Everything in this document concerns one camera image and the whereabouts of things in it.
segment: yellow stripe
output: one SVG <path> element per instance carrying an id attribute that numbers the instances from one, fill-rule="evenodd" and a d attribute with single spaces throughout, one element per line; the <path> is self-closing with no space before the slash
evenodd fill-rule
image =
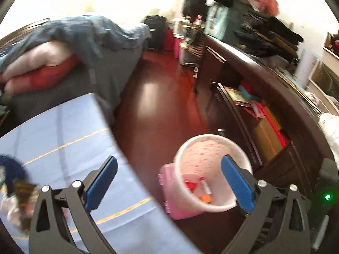
<path id="1" fill-rule="evenodd" d="M 23 165 L 27 165 L 27 164 L 29 164 L 29 163 L 31 163 L 31 162 L 37 160 L 37 159 L 41 159 L 42 157 L 49 155 L 50 153 L 53 153 L 53 152 L 55 152 L 55 151 L 58 151 L 58 150 L 60 150 L 60 149 L 62 149 L 62 148 L 64 148 L 64 147 L 66 147 L 66 146 L 68 146 L 68 145 L 71 145 L 71 144 L 73 144 L 73 143 L 75 143 L 75 142 L 81 141 L 81 140 L 83 140 L 83 139 L 86 139 L 86 138 L 88 138 L 88 137 L 90 137 L 90 136 L 93 136 L 93 135 L 95 135 L 95 134 L 97 134 L 97 133 L 100 133 L 100 132 L 103 132 L 103 131 L 110 131 L 110 129 L 109 129 L 109 128 L 104 128 L 104 129 L 100 129 L 100 130 L 94 131 L 94 132 L 92 132 L 92 133 L 90 133 L 90 134 L 88 134 L 88 135 L 86 135 L 86 136 L 83 136 L 83 137 L 78 138 L 78 139 L 76 139 L 76 140 L 74 140 L 74 141 L 71 141 L 71 142 L 68 142 L 68 143 L 66 143 L 66 144 L 64 144 L 64 145 L 61 145 L 61 146 L 59 146 L 59 147 L 57 147 L 57 148 L 55 148 L 55 149 L 53 149 L 53 150 L 50 150 L 50 151 L 48 151 L 47 153 L 44 153 L 44 154 L 42 154 L 42 155 L 36 157 L 35 159 L 32 159 L 32 160 L 30 160 L 30 161 L 27 161 L 27 162 L 25 162 Z"/>
<path id="2" fill-rule="evenodd" d="M 106 221 L 108 221 L 108 220 L 111 220 L 111 219 L 114 219 L 114 218 L 116 218 L 116 217 L 119 217 L 119 216 L 121 216 L 121 215 L 123 215 L 123 214 L 125 214 L 125 213 L 127 213 L 127 212 L 129 212 L 129 211 L 131 211 L 131 210 L 133 210 L 133 209 L 135 209 L 135 208 L 137 208 L 137 207 L 143 205 L 144 203 L 149 202 L 149 201 L 152 200 L 152 199 L 153 199 L 153 197 L 145 198 L 145 199 L 141 200 L 140 202 L 138 202 L 138 203 L 136 203 L 136 204 L 134 204 L 134 205 L 132 205 L 132 206 L 130 206 L 130 207 L 124 209 L 124 210 L 121 210 L 121 211 L 118 212 L 118 213 L 115 213 L 115 214 L 110 215 L 110 216 L 108 216 L 108 217 L 105 217 L 105 218 L 103 218 L 103 219 L 101 219 L 101 220 L 98 220 L 98 221 L 96 221 L 95 223 L 96 223 L 97 225 L 99 225 L 99 224 L 102 224 L 102 223 L 104 223 L 104 222 L 106 222 Z M 76 228 L 70 230 L 71 233 L 75 233 L 75 232 L 77 232 L 77 231 L 78 231 L 78 230 L 77 230 Z M 13 239 L 17 239 L 17 240 L 28 240 L 28 237 L 13 236 Z"/>

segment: pink pillow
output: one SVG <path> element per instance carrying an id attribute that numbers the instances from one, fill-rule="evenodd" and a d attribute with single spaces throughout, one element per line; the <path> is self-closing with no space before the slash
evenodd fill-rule
<path id="1" fill-rule="evenodd" d="M 28 73 L 15 76 L 5 85 L 5 93 L 13 96 L 19 93 L 51 88 L 79 63 L 78 57 L 72 55 L 57 66 L 43 66 Z"/>
<path id="2" fill-rule="evenodd" d="M 56 66 L 73 54 L 67 44 L 58 40 L 43 43 L 25 52 L 2 73 L 5 81 L 42 66 Z"/>

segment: red wooden floor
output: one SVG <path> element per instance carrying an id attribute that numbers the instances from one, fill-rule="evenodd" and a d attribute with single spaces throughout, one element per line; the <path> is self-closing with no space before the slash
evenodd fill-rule
<path id="1" fill-rule="evenodd" d="M 159 203 L 163 193 L 157 174 L 171 163 L 189 138 L 208 133 L 192 91 L 192 72 L 172 53 L 145 52 L 116 111 L 113 133 L 142 183 Z M 237 208 L 203 213 L 175 223 L 204 252 L 219 254 L 244 217 Z"/>

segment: drawer handle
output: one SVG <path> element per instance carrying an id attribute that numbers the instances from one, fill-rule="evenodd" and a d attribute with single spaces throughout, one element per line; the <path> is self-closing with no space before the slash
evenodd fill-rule
<path id="1" fill-rule="evenodd" d="M 210 47 L 206 46 L 206 49 L 210 54 L 212 54 L 216 59 L 218 59 L 221 63 L 227 62 L 225 58 L 223 58 L 219 53 L 217 53 L 215 50 L 211 49 Z"/>
<path id="2" fill-rule="evenodd" d="M 218 133 L 219 133 L 220 136 L 226 137 L 225 132 L 226 132 L 226 130 L 224 130 L 224 129 L 218 129 Z"/>

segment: blue cloth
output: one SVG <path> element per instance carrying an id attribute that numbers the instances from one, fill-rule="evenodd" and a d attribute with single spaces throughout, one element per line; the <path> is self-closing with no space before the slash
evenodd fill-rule
<path id="1" fill-rule="evenodd" d="M 33 30 L 0 61 L 0 72 L 24 52 L 52 40 L 68 44 L 69 48 L 89 68 L 102 58 L 101 46 L 112 51 L 132 49 L 151 37 L 149 27 L 139 23 L 133 27 L 119 27 L 110 19 L 97 15 L 82 15 L 49 21 Z"/>
<path id="2" fill-rule="evenodd" d="M 118 254 L 201 254 L 153 200 L 117 146 L 94 94 L 54 107 L 0 139 L 0 153 L 21 161 L 31 182 L 65 188 L 98 169 L 109 155 L 118 173 L 98 209 L 91 212 L 98 228 Z M 28 238 L 0 214 L 20 248 Z M 86 250 L 71 217 L 67 223 L 76 245 Z"/>

